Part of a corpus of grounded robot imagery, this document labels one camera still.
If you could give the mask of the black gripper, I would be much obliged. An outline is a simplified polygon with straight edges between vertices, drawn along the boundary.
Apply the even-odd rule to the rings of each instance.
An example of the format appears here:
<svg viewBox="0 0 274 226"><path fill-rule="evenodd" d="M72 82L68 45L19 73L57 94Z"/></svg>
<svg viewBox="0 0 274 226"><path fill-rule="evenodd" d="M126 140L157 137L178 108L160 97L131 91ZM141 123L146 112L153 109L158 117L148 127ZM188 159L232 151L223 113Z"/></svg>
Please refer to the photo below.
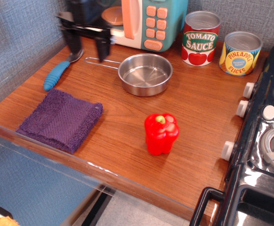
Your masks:
<svg viewBox="0 0 274 226"><path fill-rule="evenodd" d="M111 25L101 14L111 7L113 0L67 0L67 11L58 12L59 27L71 53L82 49L80 37L94 39L100 62L110 54Z"/></svg>

